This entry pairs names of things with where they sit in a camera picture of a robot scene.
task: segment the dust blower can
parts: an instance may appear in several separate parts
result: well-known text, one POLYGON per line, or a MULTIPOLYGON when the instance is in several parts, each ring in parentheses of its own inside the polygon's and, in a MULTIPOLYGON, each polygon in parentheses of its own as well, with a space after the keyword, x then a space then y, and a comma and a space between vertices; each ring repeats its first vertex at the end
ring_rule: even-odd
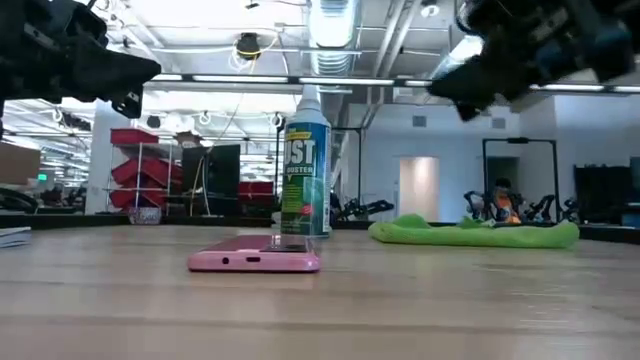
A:
POLYGON ((298 104, 285 127, 281 232, 329 236, 331 126, 317 100, 298 104))

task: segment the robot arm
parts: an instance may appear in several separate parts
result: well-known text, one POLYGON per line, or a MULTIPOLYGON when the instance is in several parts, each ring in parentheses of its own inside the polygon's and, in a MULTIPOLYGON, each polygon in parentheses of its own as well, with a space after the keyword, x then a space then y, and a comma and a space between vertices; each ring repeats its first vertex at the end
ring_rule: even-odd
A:
POLYGON ((0 1, 0 105, 101 99, 129 118, 140 117, 142 85, 162 69, 107 50, 106 33, 104 21, 73 0, 0 1))
POLYGON ((626 0, 467 0, 462 31, 484 40, 480 55, 428 88, 451 99, 463 121, 574 72, 592 69, 599 82, 635 71, 640 3, 626 0))

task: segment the green towel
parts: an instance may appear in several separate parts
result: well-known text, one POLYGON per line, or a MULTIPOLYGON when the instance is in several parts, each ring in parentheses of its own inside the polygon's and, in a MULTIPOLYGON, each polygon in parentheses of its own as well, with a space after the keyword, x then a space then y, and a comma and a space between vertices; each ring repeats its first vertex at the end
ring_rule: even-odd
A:
POLYGON ((463 220, 458 226, 431 227, 419 215, 405 215, 392 223, 371 225, 369 234, 380 242, 390 244, 513 248, 568 248, 580 237, 578 226, 570 222, 549 228, 492 228, 490 225, 468 220, 463 220))

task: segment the table surface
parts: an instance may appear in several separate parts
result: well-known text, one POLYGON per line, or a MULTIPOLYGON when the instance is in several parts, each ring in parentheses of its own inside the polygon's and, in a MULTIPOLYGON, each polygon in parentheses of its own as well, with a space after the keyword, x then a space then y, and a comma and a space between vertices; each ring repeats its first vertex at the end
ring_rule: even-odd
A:
POLYGON ((322 243, 319 274, 191 274, 266 229, 34 232, 0 251, 0 359, 638 359, 640 247, 322 243))

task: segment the pink smartphone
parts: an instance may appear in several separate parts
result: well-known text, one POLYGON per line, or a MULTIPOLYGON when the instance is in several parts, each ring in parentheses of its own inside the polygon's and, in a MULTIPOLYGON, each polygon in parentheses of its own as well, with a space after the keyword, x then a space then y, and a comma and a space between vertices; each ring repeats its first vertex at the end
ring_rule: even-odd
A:
POLYGON ((189 256, 191 271, 316 272, 320 258, 303 236, 242 235, 189 256))

